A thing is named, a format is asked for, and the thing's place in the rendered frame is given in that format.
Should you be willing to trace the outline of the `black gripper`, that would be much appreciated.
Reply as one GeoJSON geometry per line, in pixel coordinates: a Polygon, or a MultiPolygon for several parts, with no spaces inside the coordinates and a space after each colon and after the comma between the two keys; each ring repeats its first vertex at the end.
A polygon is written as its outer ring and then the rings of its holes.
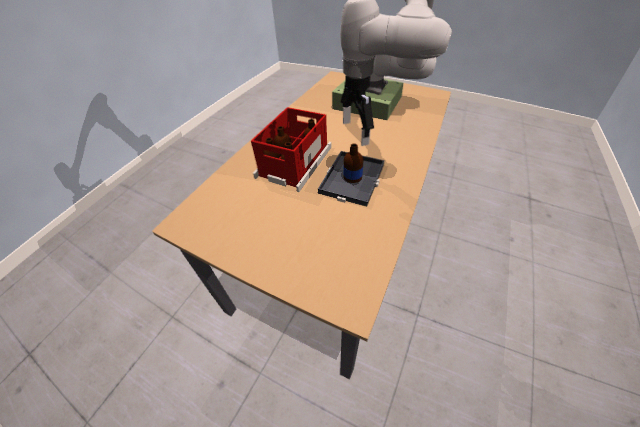
{"type": "Polygon", "coordinates": [[[355,102],[356,108],[358,108],[362,123],[361,146],[369,145],[370,129],[374,129],[371,97],[367,97],[365,94],[365,91],[369,86],[370,76],[363,79],[353,79],[345,76],[345,87],[341,98],[341,103],[343,103],[343,124],[351,122],[351,104],[355,102]]]}

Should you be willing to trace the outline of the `red bottle crate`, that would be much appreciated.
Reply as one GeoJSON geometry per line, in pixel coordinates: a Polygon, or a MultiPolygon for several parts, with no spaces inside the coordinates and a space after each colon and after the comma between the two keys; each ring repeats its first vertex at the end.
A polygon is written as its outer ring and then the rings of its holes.
{"type": "Polygon", "coordinates": [[[327,146],[327,126],[308,111],[288,107],[251,140],[251,145],[260,177],[268,179],[269,174],[286,179],[287,185],[296,187],[327,146]],[[305,138],[308,122],[298,121],[297,116],[316,119],[316,125],[305,138]],[[284,133],[291,138],[293,150],[266,144],[266,138],[273,140],[278,134],[278,126],[283,126],[284,133]],[[263,150],[284,155],[285,160],[264,155],[263,150]]]}

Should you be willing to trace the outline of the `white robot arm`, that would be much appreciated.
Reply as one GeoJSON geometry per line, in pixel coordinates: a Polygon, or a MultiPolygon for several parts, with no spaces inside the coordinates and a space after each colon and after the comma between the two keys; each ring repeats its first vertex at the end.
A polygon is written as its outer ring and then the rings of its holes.
{"type": "Polygon", "coordinates": [[[379,14],[375,0],[348,0],[344,5],[340,30],[343,73],[353,79],[371,76],[365,92],[381,95],[388,84],[381,76],[429,77],[435,57],[447,50],[452,30],[434,15],[434,0],[405,1],[407,6],[396,16],[379,14]]]}

